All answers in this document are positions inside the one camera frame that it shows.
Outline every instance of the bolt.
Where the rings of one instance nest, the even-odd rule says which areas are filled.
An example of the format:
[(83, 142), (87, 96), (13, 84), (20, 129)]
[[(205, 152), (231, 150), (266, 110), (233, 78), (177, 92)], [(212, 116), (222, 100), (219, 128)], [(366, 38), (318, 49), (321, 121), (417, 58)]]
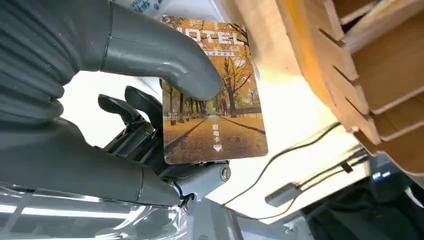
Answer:
[(153, 133), (154, 129), (151, 124), (147, 124), (147, 126), (144, 128), (144, 135), (150, 136)]
[(228, 166), (225, 166), (221, 169), (221, 179), (226, 182), (230, 179), (231, 169)]

